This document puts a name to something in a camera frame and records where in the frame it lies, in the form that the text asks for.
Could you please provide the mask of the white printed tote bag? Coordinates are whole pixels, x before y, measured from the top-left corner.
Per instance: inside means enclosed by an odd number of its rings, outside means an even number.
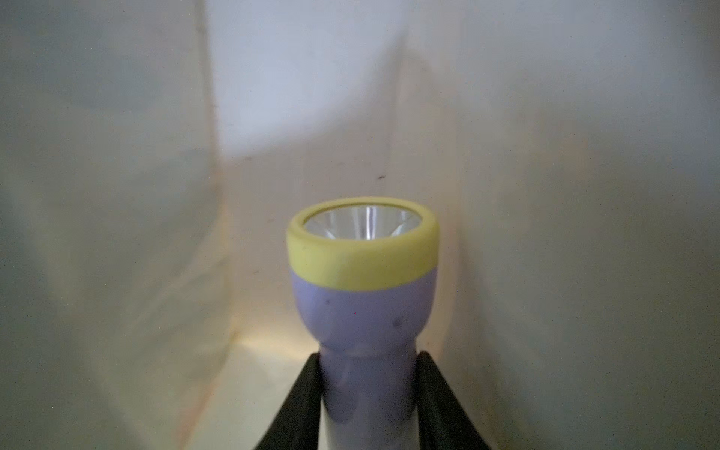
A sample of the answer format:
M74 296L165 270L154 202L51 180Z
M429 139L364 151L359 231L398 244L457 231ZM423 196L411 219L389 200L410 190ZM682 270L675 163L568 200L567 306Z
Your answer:
M718 448L716 1L3 2L1 446L255 448L360 196L437 215L491 448Z

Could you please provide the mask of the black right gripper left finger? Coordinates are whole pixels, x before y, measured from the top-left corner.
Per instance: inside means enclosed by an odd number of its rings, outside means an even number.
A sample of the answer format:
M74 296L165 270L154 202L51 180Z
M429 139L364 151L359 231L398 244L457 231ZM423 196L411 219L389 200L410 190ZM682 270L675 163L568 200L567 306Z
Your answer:
M258 450L317 450L324 380L320 354L311 354L266 433Z

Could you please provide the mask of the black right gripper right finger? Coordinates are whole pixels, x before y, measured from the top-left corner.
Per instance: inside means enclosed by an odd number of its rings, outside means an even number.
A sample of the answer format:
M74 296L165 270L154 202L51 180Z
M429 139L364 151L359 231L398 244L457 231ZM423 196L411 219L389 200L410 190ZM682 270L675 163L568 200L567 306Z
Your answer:
M422 450L490 450L428 352L414 370L419 445Z

